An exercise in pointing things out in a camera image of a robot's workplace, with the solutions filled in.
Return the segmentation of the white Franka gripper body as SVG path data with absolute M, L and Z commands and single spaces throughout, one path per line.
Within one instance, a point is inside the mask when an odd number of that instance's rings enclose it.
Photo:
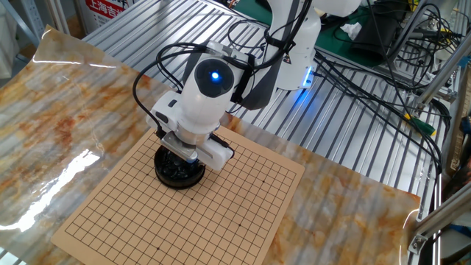
M 148 125 L 159 128 L 162 145 L 187 163 L 201 162 L 220 170 L 234 156 L 229 144 L 214 134 L 220 128 L 216 113 L 201 102 L 184 103 L 181 94 L 167 91 L 154 104 Z

